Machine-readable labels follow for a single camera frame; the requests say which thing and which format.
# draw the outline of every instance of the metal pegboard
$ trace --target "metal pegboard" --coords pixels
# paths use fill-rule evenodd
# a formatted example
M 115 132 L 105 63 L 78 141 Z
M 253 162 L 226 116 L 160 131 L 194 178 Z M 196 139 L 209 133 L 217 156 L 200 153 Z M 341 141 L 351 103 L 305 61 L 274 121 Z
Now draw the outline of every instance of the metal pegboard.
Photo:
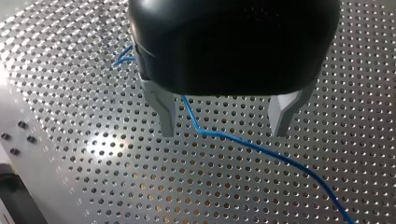
M 197 135 L 178 97 L 176 137 L 162 138 L 134 64 L 111 67 L 131 43 L 126 8 L 126 2 L 42 1 L 0 23 L 0 60 L 8 88 L 18 92 L 3 102 L 21 97 L 41 138 L 35 147 L 48 147 L 32 152 L 20 145 L 21 155 L 10 157 L 20 171 L 46 167 L 42 172 L 55 177 L 41 186 L 62 186 L 52 193 L 66 206 L 78 204 L 76 213 L 58 213 L 79 223 L 343 223 L 305 174 Z M 345 1 L 341 11 L 317 88 L 288 137 L 271 135 L 265 97 L 192 97 L 191 106 L 203 127 L 314 169 L 357 223 L 394 223 L 394 19 L 370 0 Z M 2 130 L 15 126 L 3 123 Z M 34 187 L 32 177 L 22 178 Z

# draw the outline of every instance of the blue wire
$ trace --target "blue wire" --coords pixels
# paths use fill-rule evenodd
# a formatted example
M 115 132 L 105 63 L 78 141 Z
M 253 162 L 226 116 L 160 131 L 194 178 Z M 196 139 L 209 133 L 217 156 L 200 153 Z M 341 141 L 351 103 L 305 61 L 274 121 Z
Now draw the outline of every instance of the blue wire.
M 129 62 L 129 61 L 134 61 L 136 60 L 135 57 L 125 57 L 123 58 L 123 56 L 125 56 L 126 53 L 128 53 L 128 51 L 130 51 L 134 46 L 129 46 L 127 49 L 125 49 L 119 56 L 119 58 L 114 62 L 113 66 L 117 66 L 121 63 L 125 63 L 125 62 Z
M 348 224 L 354 224 L 355 222 L 353 221 L 352 217 L 349 216 L 349 214 L 347 213 L 347 211 L 344 209 L 343 205 L 340 204 L 340 202 L 337 200 L 337 197 L 335 196 L 335 194 L 332 192 L 332 190 L 330 189 L 330 187 L 326 184 L 326 182 L 317 174 L 315 174 L 313 171 L 311 171 L 310 169 L 306 168 L 305 166 L 303 166 L 302 164 L 300 164 L 297 161 L 294 161 L 288 157 L 285 157 L 281 154 L 275 153 L 274 151 L 271 151 L 267 148 L 264 147 L 260 147 L 258 145 L 249 143 L 247 140 L 242 139 L 242 138 L 238 138 L 235 137 L 233 135 L 227 134 L 227 133 L 220 133 L 220 132 L 212 132 L 212 131 L 207 131 L 204 129 L 201 129 L 201 127 L 199 126 L 194 113 L 192 112 L 192 109 L 190 107 L 189 101 L 187 100 L 186 96 L 182 95 L 181 99 L 184 102 L 184 105 L 186 105 L 187 110 L 189 111 L 191 120 L 192 120 L 192 124 L 195 128 L 195 130 L 201 134 L 201 135 L 207 135 L 207 136 L 216 136 L 216 137 L 223 137 L 226 138 L 228 140 L 234 141 L 238 144 L 241 144 L 245 147 L 251 147 L 254 148 L 262 153 L 264 153 L 267 156 L 270 157 L 274 157 L 280 161 L 286 162 L 294 167 L 296 167 L 297 169 L 307 173 L 308 175 L 312 176 L 316 181 L 318 181 L 318 183 L 324 188 L 324 190 L 329 194 L 330 199 L 332 200 L 332 202 L 335 204 L 335 206 L 337 207 L 337 209 L 340 211 L 340 213 L 342 214 L 342 216 L 344 217 L 344 219 L 346 220 L 346 222 Z

